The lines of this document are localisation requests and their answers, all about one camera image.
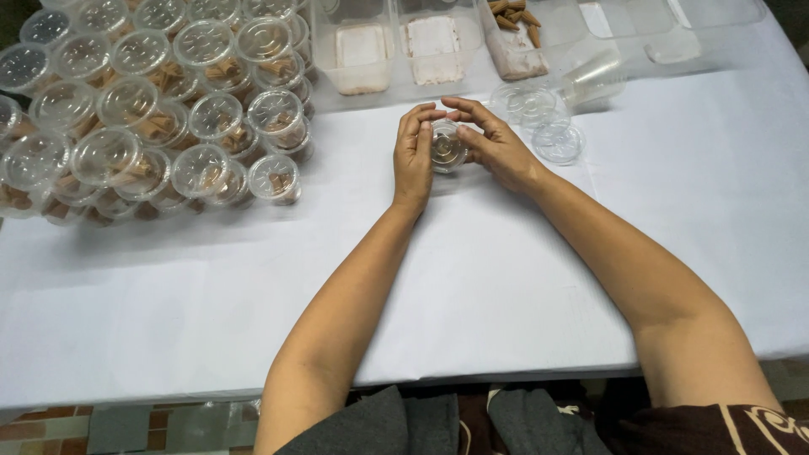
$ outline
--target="white tablecloth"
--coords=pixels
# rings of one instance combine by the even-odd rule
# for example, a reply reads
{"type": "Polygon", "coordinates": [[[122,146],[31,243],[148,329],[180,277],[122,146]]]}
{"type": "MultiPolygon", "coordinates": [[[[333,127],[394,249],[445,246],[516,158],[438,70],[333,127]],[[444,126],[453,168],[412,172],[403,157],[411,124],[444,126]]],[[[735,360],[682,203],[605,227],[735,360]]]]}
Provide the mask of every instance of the white tablecloth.
{"type": "MultiPolygon", "coordinates": [[[[631,82],[612,111],[574,119],[585,155],[554,169],[691,266],[758,355],[804,355],[809,76],[772,16],[751,33],[755,68],[631,82]]],[[[409,107],[318,116],[295,206],[107,230],[7,220],[0,408],[258,394],[389,203],[409,107]]],[[[634,366],[625,322],[571,248],[469,165],[436,177],[357,383],[634,366]]]]}

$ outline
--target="hand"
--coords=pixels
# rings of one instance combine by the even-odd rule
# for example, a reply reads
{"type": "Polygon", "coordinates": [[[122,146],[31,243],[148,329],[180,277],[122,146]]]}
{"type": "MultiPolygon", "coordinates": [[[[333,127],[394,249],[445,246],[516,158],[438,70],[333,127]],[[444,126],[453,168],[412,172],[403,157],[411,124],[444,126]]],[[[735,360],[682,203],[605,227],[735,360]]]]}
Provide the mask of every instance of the hand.
{"type": "Polygon", "coordinates": [[[444,96],[441,102],[458,109],[447,114],[452,121],[474,123],[484,133],[461,125],[458,139],[469,146],[468,163],[482,164],[494,180],[511,191],[528,193],[548,169],[525,147],[523,141],[508,126],[479,101],[444,96]]]}
{"type": "Polygon", "coordinates": [[[394,205],[404,205],[421,213],[430,198],[433,185],[433,120],[444,118],[447,111],[435,110],[435,103],[419,104],[399,121],[399,134],[393,149],[393,175],[396,190],[394,205]]]}

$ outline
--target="person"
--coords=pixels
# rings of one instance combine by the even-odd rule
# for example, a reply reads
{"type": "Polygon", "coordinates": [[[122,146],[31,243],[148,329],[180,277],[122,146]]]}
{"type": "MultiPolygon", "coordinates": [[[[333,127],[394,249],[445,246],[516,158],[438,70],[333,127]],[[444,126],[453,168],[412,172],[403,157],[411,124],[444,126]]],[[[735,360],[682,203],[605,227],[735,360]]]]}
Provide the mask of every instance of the person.
{"type": "MultiPolygon", "coordinates": [[[[401,118],[391,205],[317,292],[277,353],[262,394],[256,455],[573,453],[568,449],[574,446],[578,453],[608,453],[604,443],[626,454],[809,453],[809,429],[783,414],[733,313],[696,274],[547,169],[479,102],[441,101],[455,110],[421,104],[401,118]],[[497,389],[482,407],[473,406],[488,411],[485,419],[493,425],[488,447],[471,452],[470,439],[480,438],[464,428],[470,426],[464,418],[468,400],[461,396],[402,404],[393,387],[344,408],[413,226],[429,200],[430,122],[443,117],[484,131],[459,127],[459,139],[470,147],[468,161],[539,205],[629,323],[652,407],[602,434],[603,443],[570,420],[582,418],[567,415],[566,408],[546,412],[547,398],[531,390],[497,394],[497,389]]],[[[486,425],[477,427],[486,432],[486,425]]]]}

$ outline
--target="table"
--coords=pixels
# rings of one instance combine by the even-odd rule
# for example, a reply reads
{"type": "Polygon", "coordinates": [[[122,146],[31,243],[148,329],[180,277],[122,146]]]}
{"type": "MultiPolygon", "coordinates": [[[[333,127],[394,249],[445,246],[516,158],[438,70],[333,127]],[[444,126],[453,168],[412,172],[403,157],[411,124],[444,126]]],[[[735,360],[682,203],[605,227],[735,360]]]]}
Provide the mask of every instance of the table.
{"type": "MultiPolygon", "coordinates": [[[[631,82],[615,109],[574,119],[585,155],[553,169],[685,261],[756,353],[780,358],[809,353],[809,76],[771,15],[751,33],[754,68],[631,82]]],[[[389,203],[409,107],[316,117],[295,206],[108,230],[7,220],[0,409],[258,394],[298,315],[389,203]]],[[[436,177],[357,384],[636,366],[627,325],[572,249],[469,165],[436,177]]]]}

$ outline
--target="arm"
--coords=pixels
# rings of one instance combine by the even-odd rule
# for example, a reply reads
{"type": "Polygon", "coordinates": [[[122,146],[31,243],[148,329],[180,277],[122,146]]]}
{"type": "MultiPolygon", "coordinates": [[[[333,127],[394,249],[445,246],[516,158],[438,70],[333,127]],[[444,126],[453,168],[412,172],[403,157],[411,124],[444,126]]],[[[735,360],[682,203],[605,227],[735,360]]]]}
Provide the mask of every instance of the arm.
{"type": "Polygon", "coordinates": [[[654,406],[751,404],[781,410],[730,309],[685,264],[550,172],[476,101],[445,98],[471,160],[526,193],[590,267],[626,318],[654,406]]]}
{"type": "Polygon", "coordinates": [[[261,395],[257,455],[275,453],[344,406],[430,195],[429,121],[445,115],[434,108],[423,104],[402,117],[393,203],[318,291],[275,356],[261,395]]]}

